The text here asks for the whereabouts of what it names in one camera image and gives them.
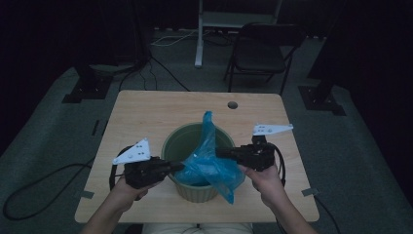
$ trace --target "table leg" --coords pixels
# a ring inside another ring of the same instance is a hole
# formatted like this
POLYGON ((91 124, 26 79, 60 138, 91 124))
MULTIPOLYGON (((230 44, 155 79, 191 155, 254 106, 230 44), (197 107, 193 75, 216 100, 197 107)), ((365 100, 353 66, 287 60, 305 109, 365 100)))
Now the table leg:
POLYGON ((195 55, 195 67, 201 68, 203 66, 203 0, 200 0, 200 11, 198 14, 198 43, 197 43, 197 54, 195 55))

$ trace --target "plastic bag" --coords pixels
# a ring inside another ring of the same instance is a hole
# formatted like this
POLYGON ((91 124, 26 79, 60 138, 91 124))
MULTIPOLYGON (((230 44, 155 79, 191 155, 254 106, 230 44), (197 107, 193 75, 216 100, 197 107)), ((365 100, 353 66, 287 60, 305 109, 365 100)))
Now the plastic bag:
POLYGON ((204 115, 201 140, 198 147, 182 162, 185 169, 175 178, 193 186, 211 184, 230 204, 234 204, 234 191, 244 182, 245 175, 235 161, 217 158, 215 154, 215 126, 212 112, 204 115))

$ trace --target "person's left hand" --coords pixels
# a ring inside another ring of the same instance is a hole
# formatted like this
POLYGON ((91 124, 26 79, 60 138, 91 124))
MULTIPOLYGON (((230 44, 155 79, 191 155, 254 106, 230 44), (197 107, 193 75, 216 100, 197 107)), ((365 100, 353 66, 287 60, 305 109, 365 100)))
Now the person's left hand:
POLYGON ((146 194, 148 194, 148 190, 150 188, 155 187, 159 183, 160 182, 157 182, 139 189, 135 189, 129 186, 126 183, 125 178, 122 176, 119 178, 115 187, 113 187, 108 196, 108 199, 112 200, 113 205, 116 206, 118 211, 126 212, 131 208, 131 205, 136 198, 140 200, 146 194))

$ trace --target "wooden table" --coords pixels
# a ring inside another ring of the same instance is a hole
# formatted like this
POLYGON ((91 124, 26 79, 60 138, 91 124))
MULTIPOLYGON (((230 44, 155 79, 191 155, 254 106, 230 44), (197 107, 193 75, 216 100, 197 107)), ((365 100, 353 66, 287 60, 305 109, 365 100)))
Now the wooden table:
MULTIPOLYGON (((122 91, 110 116, 101 145, 97 151, 85 191, 92 199, 82 197, 75 214, 78 222, 87 222, 109 193, 108 178, 112 160, 126 146, 147 137, 153 156, 160 156, 164 141, 176 128, 202 122, 207 110, 213 123, 227 132, 236 146, 251 143, 256 123, 288 125, 288 118, 278 95, 122 91), (227 104, 235 101, 237 109, 227 104)), ((310 187, 292 131, 267 136, 284 157, 285 190, 292 203, 308 221, 319 219, 312 196, 302 190, 310 187)), ((206 203, 191 203, 181 198, 167 177, 150 189, 126 212, 120 222, 274 222, 274 215, 261 202, 259 193, 248 177, 235 191, 230 205, 220 195, 206 203)))

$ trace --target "gray carpet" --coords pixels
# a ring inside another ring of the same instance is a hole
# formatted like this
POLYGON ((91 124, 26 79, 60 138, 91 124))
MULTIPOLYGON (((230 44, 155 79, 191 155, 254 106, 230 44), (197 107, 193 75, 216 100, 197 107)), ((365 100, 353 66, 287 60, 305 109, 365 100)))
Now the gray carpet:
MULTIPOLYGON (((186 33, 157 32, 156 36, 186 33)), ((208 40, 225 42, 219 37, 209 37, 208 40)), ((308 39, 297 51, 282 96, 288 118, 294 125, 293 132, 310 184, 320 191, 319 198, 337 220, 342 233, 413 233, 412 208, 349 93, 339 87, 332 91, 347 116, 306 110, 304 106, 297 87, 317 85, 318 81, 308 79, 307 75, 321 46, 321 41, 308 39)), ((189 90, 226 92, 227 84, 222 77, 231 47, 206 42, 201 69, 194 67, 195 49, 195 40, 183 40, 167 47, 153 46, 151 52, 189 90)), ((107 72, 119 69, 95 68, 107 72)), ((121 89, 184 91, 153 60, 140 73, 128 77, 121 89)), ((76 84, 77 73, 69 69, 55 81, 0 158, 1 204, 13 191, 40 176, 93 158, 124 76, 120 74, 114 78, 106 99, 84 99, 77 104, 61 103, 76 84)), ((278 78, 280 76, 268 85, 264 83, 265 78, 241 77, 235 80, 233 92, 277 93, 281 80, 278 78)), ((78 170, 73 168, 57 173, 19 194, 10 204, 12 215, 25 216, 44 207, 78 170)), ((74 220, 74 214, 88 174, 88 169, 83 170, 48 209, 33 218, 10 221, 1 216, 0 233, 79 232, 83 225, 74 220)), ((312 225, 320 233, 336 233, 332 220, 321 206, 319 212, 319 221, 312 225)), ((127 224, 120 224, 115 233, 123 233, 127 227, 127 224)), ((281 233, 275 223, 255 223, 254 229, 257 234, 281 233)))

